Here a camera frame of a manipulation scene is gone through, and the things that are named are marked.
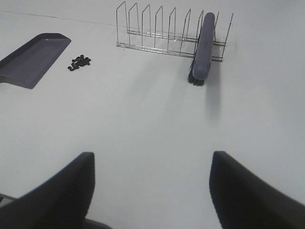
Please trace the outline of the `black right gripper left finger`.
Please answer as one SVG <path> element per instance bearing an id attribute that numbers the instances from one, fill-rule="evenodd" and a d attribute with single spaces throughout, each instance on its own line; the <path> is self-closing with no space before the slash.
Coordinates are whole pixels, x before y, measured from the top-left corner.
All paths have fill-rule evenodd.
<path id="1" fill-rule="evenodd" d="M 34 190 L 1 207 L 0 227 L 81 229 L 94 187 L 94 153 L 84 152 Z"/>

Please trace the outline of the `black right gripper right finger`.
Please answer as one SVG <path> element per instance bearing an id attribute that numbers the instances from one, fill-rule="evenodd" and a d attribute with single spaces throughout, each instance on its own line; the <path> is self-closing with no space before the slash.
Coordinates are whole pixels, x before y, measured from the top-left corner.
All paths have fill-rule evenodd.
<path id="1" fill-rule="evenodd" d="M 223 229 L 303 229 L 305 206 L 225 151 L 213 153 L 209 190 Z"/>

